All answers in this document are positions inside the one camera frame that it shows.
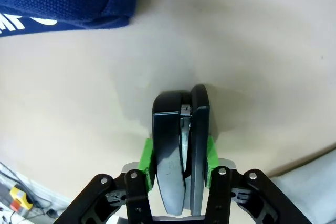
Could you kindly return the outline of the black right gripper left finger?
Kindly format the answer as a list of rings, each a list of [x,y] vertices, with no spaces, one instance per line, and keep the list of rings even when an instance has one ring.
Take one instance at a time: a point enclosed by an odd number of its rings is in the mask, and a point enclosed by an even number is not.
[[[96,175],[55,223],[107,223],[121,206],[128,223],[152,223],[148,192],[154,184],[153,141],[145,141],[135,168],[125,168],[117,178]]]

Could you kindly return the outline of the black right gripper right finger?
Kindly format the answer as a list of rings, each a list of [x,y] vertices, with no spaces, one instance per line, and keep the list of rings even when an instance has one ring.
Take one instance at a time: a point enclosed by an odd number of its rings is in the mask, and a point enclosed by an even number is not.
[[[207,143],[205,223],[229,223],[234,201],[254,223],[310,223],[295,204],[260,170],[240,174],[234,162],[219,159],[213,138]]]

